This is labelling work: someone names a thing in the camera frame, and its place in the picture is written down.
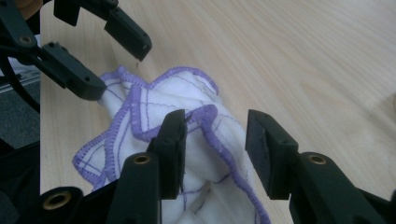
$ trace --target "white towel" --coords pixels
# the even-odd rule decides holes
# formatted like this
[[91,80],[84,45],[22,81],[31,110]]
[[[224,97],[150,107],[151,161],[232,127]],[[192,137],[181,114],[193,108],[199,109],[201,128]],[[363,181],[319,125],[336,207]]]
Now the white towel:
[[246,133],[222,105],[218,87],[202,71],[170,69],[152,83],[124,67],[101,76],[100,103],[112,122],[73,159],[93,190],[120,177],[124,160],[146,151],[166,114],[185,109],[188,121],[184,191],[163,200],[163,223],[270,223],[256,196]]

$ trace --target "white cloth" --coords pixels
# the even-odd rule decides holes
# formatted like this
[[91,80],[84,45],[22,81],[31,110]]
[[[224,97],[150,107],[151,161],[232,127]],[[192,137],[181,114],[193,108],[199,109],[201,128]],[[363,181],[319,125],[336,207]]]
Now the white cloth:
[[147,83],[120,67],[101,79],[107,90],[100,103],[112,123],[73,159],[93,190],[116,180],[128,156],[146,151],[166,114],[185,109],[191,119],[184,192],[163,200],[163,223],[270,223],[252,187],[246,133],[221,104],[209,76],[176,67]]

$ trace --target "floor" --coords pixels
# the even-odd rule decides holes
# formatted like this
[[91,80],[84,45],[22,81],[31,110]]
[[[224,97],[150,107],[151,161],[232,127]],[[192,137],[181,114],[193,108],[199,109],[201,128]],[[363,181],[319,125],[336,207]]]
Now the floor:
[[[39,102],[39,80],[25,89]],[[12,89],[0,92],[0,138],[15,148],[40,140],[40,116]]]

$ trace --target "wooden table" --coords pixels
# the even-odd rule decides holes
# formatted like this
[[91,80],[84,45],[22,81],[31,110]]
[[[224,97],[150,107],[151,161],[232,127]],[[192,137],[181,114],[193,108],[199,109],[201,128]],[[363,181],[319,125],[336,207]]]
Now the wooden table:
[[[77,27],[42,9],[42,42],[59,41],[95,74],[120,64],[146,81],[167,69],[198,67],[246,126],[248,109],[271,114],[300,145],[332,158],[359,188],[389,199],[396,188],[396,2],[121,1],[151,37],[137,63],[80,13]],[[41,191],[92,187],[74,154],[110,120],[96,102],[41,80]],[[291,223],[288,202],[260,197],[274,223]]]

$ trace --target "black cable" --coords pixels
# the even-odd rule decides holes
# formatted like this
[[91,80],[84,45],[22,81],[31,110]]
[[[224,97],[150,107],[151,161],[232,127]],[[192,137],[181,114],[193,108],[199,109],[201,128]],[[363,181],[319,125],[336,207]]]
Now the black cable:
[[14,72],[14,69],[12,69],[12,66],[9,63],[7,56],[0,55],[0,68],[3,71],[4,76],[8,79],[9,85],[12,89],[14,89],[24,102],[31,106],[37,113],[40,113],[40,104],[36,102],[29,92],[27,92],[22,86]]

